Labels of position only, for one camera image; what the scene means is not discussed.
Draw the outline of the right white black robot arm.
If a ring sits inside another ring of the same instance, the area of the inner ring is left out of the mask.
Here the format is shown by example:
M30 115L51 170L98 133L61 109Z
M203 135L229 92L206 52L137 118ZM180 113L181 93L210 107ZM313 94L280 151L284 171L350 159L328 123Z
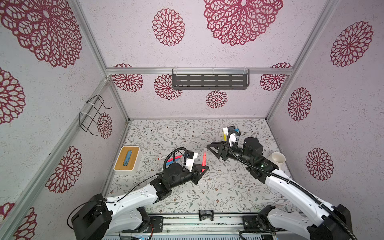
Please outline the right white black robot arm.
M307 240L355 240L350 211L343 205L334 206L316 197L291 180L274 162L263 156L263 146L256 138L246 138L242 147L238 140L226 140L207 145L217 159L232 158L246 166L256 180L278 191L304 216L287 213L272 205L264 207L253 220L244 219L244 234L275 234L288 231Z

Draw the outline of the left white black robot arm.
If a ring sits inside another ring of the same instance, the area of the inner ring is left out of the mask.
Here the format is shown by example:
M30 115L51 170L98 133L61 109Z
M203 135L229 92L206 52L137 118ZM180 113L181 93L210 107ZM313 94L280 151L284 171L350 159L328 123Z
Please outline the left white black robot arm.
M145 206L166 199L175 187L188 182L197 185L208 170L208 166L200 164L188 170L172 163L148 185L135 191L117 197L91 197L70 213L67 223L77 240L101 240L107 234L121 231L142 232L150 221Z

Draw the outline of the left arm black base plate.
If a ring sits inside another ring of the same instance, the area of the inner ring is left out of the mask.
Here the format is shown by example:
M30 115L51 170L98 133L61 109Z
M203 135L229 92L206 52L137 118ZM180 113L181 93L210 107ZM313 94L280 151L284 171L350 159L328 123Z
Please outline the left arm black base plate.
M149 217L135 230L123 230L122 233L161 233L163 231L164 217Z

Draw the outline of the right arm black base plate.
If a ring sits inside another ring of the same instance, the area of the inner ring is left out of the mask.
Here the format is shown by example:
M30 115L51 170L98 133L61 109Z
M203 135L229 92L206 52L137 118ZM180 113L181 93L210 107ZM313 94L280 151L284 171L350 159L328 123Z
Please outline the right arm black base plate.
M259 215L242 216L242 221L245 233L269 234L285 231L273 227L266 217Z

